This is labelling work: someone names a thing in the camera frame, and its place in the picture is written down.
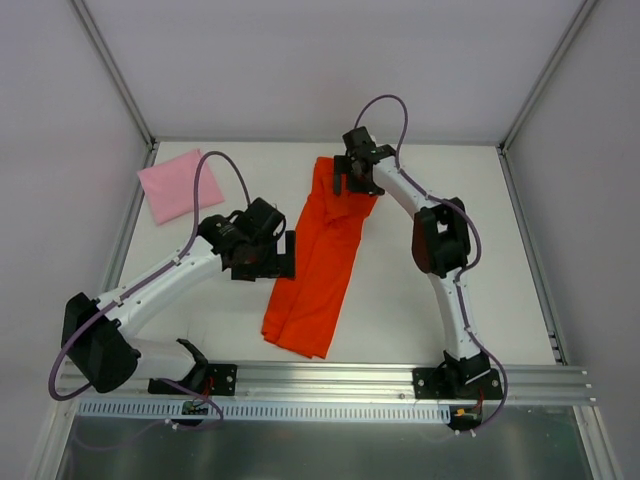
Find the orange t shirt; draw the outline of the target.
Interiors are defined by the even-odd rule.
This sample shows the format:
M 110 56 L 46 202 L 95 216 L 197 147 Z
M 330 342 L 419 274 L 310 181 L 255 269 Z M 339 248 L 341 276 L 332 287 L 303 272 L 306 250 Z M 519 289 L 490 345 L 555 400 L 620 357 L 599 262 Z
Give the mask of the orange t shirt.
M 261 330 L 265 341 L 306 358 L 327 356 L 376 203 L 366 194 L 336 195 L 333 167 L 331 158 L 316 160 L 295 229 L 295 278 L 276 281 Z

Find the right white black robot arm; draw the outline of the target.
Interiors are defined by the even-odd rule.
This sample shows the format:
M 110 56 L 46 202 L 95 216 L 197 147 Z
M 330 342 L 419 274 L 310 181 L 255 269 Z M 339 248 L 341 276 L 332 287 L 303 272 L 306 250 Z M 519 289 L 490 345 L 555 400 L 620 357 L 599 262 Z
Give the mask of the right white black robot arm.
M 440 198 L 418 185 L 398 166 L 397 150 L 376 144 L 366 128 L 354 128 L 342 140 L 345 153 L 334 157 L 334 194 L 387 194 L 412 219 L 411 255 L 431 282 L 444 326 L 443 384 L 451 395 L 465 397 L 491 370 L 480 346 L 466 281 L 466 272 L 475 266 L 469 255 L 470 237 L 477 230 L 459 198 Z

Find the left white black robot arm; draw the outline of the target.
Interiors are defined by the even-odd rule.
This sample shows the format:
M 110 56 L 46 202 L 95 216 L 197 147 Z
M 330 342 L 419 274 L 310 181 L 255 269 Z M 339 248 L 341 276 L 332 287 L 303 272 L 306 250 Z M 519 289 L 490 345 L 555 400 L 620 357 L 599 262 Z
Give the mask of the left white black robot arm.
M 296 233 L 262 198 L 228 216 L 197 219 L 185 246 L 131 285 L 96 299 L 84 293 L 65 306 L 61 349 L 90 388 L 105 394 L 145 380 L 151 394 L 213 389 L 215 369 L 190 341 L 142 340 L 142 328 L 188 289 L 230 272 L 237 281 L 292 279 Z

